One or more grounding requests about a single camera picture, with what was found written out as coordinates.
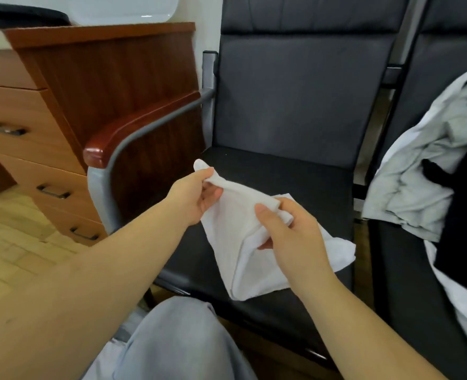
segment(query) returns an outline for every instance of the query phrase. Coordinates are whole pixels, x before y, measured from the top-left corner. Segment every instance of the armrest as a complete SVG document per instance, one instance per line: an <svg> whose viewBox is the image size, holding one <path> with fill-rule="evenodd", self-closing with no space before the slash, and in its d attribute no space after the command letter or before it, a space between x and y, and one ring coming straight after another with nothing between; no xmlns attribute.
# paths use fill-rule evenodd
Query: armrest
<svg viewBox="0 0 467 380"><path fill-rule="evenodd" d="M201 89L171 100L151 104L147 108L111 122L87 142L85 163L97 169L113 165L117 155L132 141L153 131L175 117L212 98L213 89Z"/></svg>

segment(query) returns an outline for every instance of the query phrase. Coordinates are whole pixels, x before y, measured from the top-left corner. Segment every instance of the chair seat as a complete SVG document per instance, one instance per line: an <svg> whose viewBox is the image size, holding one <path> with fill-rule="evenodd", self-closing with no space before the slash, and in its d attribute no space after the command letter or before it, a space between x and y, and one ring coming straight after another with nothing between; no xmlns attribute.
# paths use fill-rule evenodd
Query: chair seat
<svg viewBox="0 0 467 380"><path fill-rule="evenodd" d="M352 172L224 147L209 148L202 159L228 180L269 195L290 193L332 236L352 240ZM352 265L337 276L351 289ZM229 298L201 224L186 231L156 284L209 301L218 315L307 357L330 358L313 321L291 290L247 301Z"/></svg>
<svg viewBox="0 0 467 380"><path fill-rule="evenodd" d="M467 378L467 339L422 240L384 221L369 234L376 311L450 380Z"/></svg>

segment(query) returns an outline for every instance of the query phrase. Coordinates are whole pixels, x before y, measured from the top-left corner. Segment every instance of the fingernail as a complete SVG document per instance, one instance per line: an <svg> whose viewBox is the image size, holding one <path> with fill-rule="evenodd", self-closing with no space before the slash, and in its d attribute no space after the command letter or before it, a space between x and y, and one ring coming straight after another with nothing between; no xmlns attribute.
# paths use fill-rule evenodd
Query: fingernail
<svg viewBox="0 0 467 380"><path fill-rule="evenodd" d="M256 204L255 205L255 213L263 212L267 207L264 204Z"/></svg>

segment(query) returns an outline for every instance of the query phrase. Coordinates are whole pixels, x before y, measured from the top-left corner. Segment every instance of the wooden desk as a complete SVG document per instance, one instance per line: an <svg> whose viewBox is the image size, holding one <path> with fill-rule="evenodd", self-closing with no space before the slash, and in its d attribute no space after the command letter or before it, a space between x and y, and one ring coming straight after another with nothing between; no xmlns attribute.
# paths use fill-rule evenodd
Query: wooden desk
<svg viewBox="0 0 467 380"><path fill-rule="evenodd" d="M198 90L194 23L0 30L0 163L66 236L106 237L82 157L117 118ZM200 110L129 146L113 172L126 218L204 149Z"/></svg>

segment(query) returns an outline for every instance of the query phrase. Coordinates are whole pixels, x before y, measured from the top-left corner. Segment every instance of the pile of clothes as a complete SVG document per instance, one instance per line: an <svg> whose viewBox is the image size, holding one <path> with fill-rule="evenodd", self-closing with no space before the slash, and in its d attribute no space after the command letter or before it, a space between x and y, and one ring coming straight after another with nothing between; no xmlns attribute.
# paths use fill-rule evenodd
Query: pile of clothes
<svg viewBox="0 0 467 380"><path fill-rule="evenodd" d="M467 335L467 73L387 151L362 215L423 239Z"/></svg>

